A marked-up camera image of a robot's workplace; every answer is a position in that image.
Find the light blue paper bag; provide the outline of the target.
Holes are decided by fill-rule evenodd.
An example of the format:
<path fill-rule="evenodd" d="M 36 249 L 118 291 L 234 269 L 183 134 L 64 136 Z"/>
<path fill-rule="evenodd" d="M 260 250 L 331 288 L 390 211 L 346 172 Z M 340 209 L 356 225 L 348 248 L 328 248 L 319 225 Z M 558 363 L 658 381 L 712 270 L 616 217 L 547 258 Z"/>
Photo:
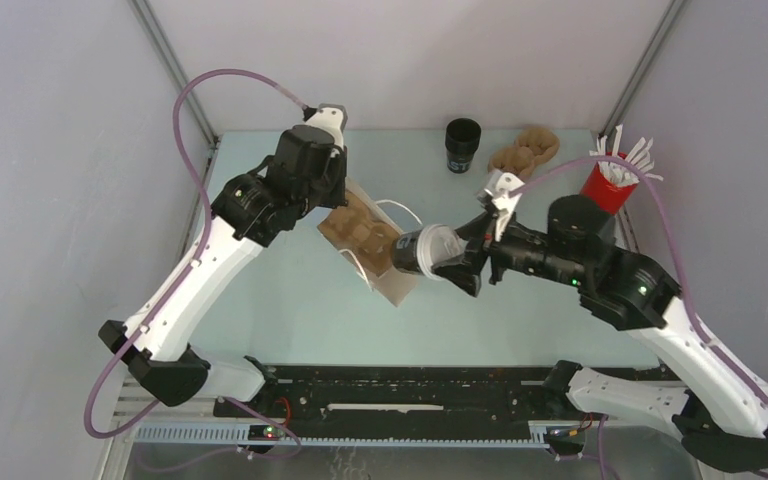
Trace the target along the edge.
<path fill-rule="evenodd" d="M 418 279 L 397 270 L 391 260 L 391 249 L 404 230 L 384 207 L 397 203 L 373 199 L 351 179 L 346 181 L 345 197 L 347 204 L 332 210 L 318 230 L 370 290 L 398 307 L 416 288 Z"/>

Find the white cup lid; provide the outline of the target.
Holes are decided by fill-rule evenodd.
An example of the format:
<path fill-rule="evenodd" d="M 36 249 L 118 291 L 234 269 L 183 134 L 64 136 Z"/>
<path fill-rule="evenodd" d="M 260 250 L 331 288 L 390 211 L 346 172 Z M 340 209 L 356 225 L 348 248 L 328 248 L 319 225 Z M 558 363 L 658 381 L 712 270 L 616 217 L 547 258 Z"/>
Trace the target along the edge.
<path fill-rule="evenodd" d="M 447 225 L 424 227 L 420 231 L 416 250 L 420 273 L 432 280 L 442 281 L 443 278 L 434 273 L 434 266 L 461 255 L 464 246 L 464 241 Z"/>

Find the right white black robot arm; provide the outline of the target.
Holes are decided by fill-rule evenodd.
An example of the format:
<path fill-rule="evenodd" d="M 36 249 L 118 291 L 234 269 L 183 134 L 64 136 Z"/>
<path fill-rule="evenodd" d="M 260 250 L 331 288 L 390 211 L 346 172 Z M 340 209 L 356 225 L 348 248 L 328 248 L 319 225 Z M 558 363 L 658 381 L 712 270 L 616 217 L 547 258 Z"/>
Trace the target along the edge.
<path fill-rule="evenodd" d="M 477 295 L 484 268 L 574 287 L 595 318 L 646 345 L 681 379 L 678 388 L 608 376 L 559 361 L 544 381 L 545 411 L 566 418 L 594 412 L 645 425 L 677 439 L 695 459 L 727 473 L 768 478 L 768 385 L 749 386 L 736 362 L 686 311 L 680 285 L 652 258 L 620 248 L 614 217 L 591 199 L 570 195 L 548 209 L 547 229 L 510 222 L 493 234 L 494 207 L 463 225 L 463 252 L 433 265 L 436 276 Z"/>

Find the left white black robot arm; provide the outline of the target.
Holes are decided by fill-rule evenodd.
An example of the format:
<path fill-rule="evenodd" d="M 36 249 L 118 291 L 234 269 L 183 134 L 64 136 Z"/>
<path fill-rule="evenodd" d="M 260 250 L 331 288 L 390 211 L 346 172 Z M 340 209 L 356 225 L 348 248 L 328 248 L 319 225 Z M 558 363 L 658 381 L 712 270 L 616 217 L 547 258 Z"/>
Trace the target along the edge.
<path fill-rule="evenodd" d="M 195 327 L 230 281 L 283 231 L 316 208 L 346 203 L 347 154 L 337 127 L 296 125 L 274 154 L 229 180 L 210 207 L 210 222 L 147 305 L 126 321 L 108 320 L 101 341 L 129 373 L 168 407 L 198 394 L 232 397 L 252 416 L 276 403 L 272 377 L 251 356 L 223 361 L 199 355 Z"/>

